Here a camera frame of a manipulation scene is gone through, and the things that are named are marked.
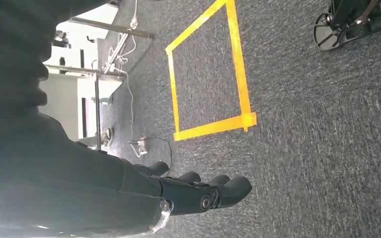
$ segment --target black cable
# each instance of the black cable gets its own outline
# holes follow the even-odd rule
[[[163,138],[160,138],[160,137],[155,137],[155,136],[152,136],[152,137],[146,137],[144,139],[141,139],[141,140],[131,140],[129,141],[129,144],[138,144],[139,141],[145,141],[145,140],[150,140],[150,139],[159,139],[159,140],[163,140],[165,141],[168,145],[169,145],[169,150],[170,150],[170,166],[169,166],[169,171],[167,172],[166,176],[169,175],[170,171],[171,171],[171,168],[172,168],[172,165],[173,165],[173,151],[172,151],[172,146],[170,145],[170,141],[166,140],[166,139],[163,139]]]

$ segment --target white cable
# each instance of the white cable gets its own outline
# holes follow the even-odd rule
[[[115,70],[121,72],[121,73],[124,73],[126,74],[126,84],[127,84],[127,89],[129,90],[129,94],[130,94],[130,97],[131,97],[131,100],[130,100],[130,117],[131,117],[131,121],[130,121],[130,141],[133,139],[133,121],[135,120],[134,117],[133,117],[133,93],[132,91],[130,90],[130,86],[129,86],[129,75],[121,70],[121,69],[118,69],[116,67],[113,67]],[[130,144],[130,146],[132,147],[133,151],[135,152],[135,155],[139,158],[141,157],[141,153],[137,153],[137,151],[135,150],[135,147]]]
[[[135,13],[133,14],[136,17],[136,10],[138,9],[138,0],[135,0]]]
[[[137,20],[137,17],[136,17],[136,12],[137,12],[137,9],[138,9],[138,0],[135,0],[135,11],[133,13],[133,17],[132,17],[132,20],[130,22],[130,26],[135,29],[138,25],[138,20]],[[120,38],[121,38],[121,35],[123,33],[119,33],[118,34],[118,43],[120,41]],[[130,122],[130,141],[132,141],[132,138],[133,138],[133,121],[134,121],[134,117],[133,117],[133,93],[132,91],[130,90],[130,86],[129,86],[129,76],[128,74],[123,71],[123,66],[124,64],[126,64],[128,62],[128,59],[125,58],[124,56],[132,53],[133,51],[135,51],[136,49],[136,41],[135,41],[135,37],[132,35],[132,40],[133,40],[133,49],[128,51],[127,53],[125,54],[122,54],[123,50],[125,49],[125,47],[123,47],[120,52],[119,52],[119,55],[117,56],[117,59],[119,60],[119,64],[120,64],[120,68],[116,68],[116,67],[113,67],[113,69],[121,72],[121,73],[124,73],[126,74],[126,81],[127,81],[127,89],[129,90],[129,93],[130,93],[130,96],[131,96],[131,101],[130,101],[130,114],[131,114],[131,122]],[[111,52],[113,52],[113,48],[110,48],[109,49],[109,55],[111,54]],[[135,155],[139,158],[141,157],[141,153],[137,153],[135,147],[130,144],[130,146],[132,147],[133,151],[135,152]]]
[[[123,55],[121,55],[119,57],[124,57],[126,55],[129,55],[130,53],[132,53],[136,49],[136,41],[135,41],[135,37],[134,36],[132,36],[132,41],[133,41],[133,49],[130,50],[128,53],[125,53],[125,54],[123,54]]]

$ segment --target yellow tape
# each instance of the yellow tape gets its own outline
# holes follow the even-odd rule
[[[243,122],[246,121],[244,118],[249,119],[248,122],[249,121],[250,122],[248,124],[244,124]],[[250,113],[248,115],[228,118],[225,120],[220,120],[210,124],[198,126],[192,129],[179,131],[174,134],[174,139],[175,141],[186,140],[186,139],[190,139],[190,138],[194,138],[198,136],[209,135],[209,134],[224,132],[224,131],[233,130],[237,128],[242,128],[245,126],[250,127],[253,125],[256,125],[256,113]]]
[[[179,126],[179,107],[176,93],[175,73],[173,66],[173,50],[180,45],[187,37],[189,37],[196,29],[206,22],[215,12],[223,5],[226,5],[227,18],[230,30],[230,40],[233,52],[233,61],[236,71],[237,87],[239,90],[239,101],[242,115],[216,121],[210,124],[198,126],[188,130],[180,131]],[[174,140],[186,140],[198,136],[219,133],[227,130],[248,128],[256,125],[256,113],[251,112],[251,103],[249,99],[248,83],[246,81],[245,62],[243,59],[242,44],[240,41],[239,24],[237,21],[235,0],[217,0],[214,2],[195,22],[193,22],[182,34],[180,34],[167,48],[167,56],[169,59],[170,82],[172,87],[173,98],[173,114],[175,120]]]
[[[173,51],[187,37],[202,26],[214,13],[216,13],[227,0],[215,1],[201,16],[199,16],[185,31],[183,31],[167,48],[167,52]]]
[[[236,71],[237,88],[239,90],[240,108],[242,110],[242,115],[245,115],[251,112],[251,102],[249,99],[248,83],[246,81],[245,62],[243,60],[242,44],[240,41],[239,24],[237,21],[236,4],[234,0],[228,0],[226,3],[226,8],[230,29],[230,41],[233,52],[234,67]],[[246,121],[245,117],[243,117],[242,119],[244,120],[243,125],[251,124],[250,121]],[[244,126],[244,129],[245,131],[248,131],[247,126]]]
[[[175,68],[173,66],[173,53],[167,52],[167,57],[169,58],[170,85],[172,87],[173,117],[175,119],[176,131],[180,131],[179,107],[178,107],[178,103],[177,103],[176,81],[175,81]]]

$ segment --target metal pole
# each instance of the metal pole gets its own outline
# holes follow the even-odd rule
[[[99,74],[96,74],[96,125],[97,125],[97,149],[101,150],[101,128],[100,128],[100,95],[99,95]]]
[[[118,73],[118,72],[107,71],[105,73],[104,71],[101,71],[101,70],[89,69],[89,68],[75,68],[75,67],[67,67],[67,66],[63,66],[63,65],[51,65],[51,64],[45,64],[45,66],[48,68],[68,71],[68,72],[72,72],[72,73],[105,74],[105,75],[117,76],[117,77],[122,75],[121,73]]]
[[[106,67],[104,67],[104,70],[103,70],[103,73],[106,74],[107,72],[109,72],[109,69],[113,63],[113,61],[115,61],[116,57],[118,56],[119,52],[121,51],[123,45],[125,44],[126,42],[126,39],[128,37],[128,34],[123,34],[122,37],[121,37],[121,40],[118,42],[118,45],[116,46],[116,49],[113,51],[113,54],[112,56],[110,57],[110,60],[109,62],[107,62],[106,64]]]
[[[122,32],[122,33],[126,33],[126,34],[131,34],[134,36],[142,36],[145,38],[154,38],[153,34],[148,33],[146,31],[134,30],[131,27],[106,24],[103,22],[87,20],[87,19],[83,19],[83,18],[79,18],[79,17],[73,17],[71,20],[69,20],[69,22],[83,24],[83,25],[92,26],[92,27],[98,27],[98,28],[109,30],[109,31]]]

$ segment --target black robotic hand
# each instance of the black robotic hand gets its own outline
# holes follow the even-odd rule
[[[231,207],[242,201],[252,190],[245,177],[230,179],[218,175],[208,182],[201,182],[199,174],[188,172],[178,178],[160,177],[169,170],[164,162],[152,166],[134,165],[142,174],[158,180],[161,197],[171,204],[171,215],[202,213],[210,209]]]

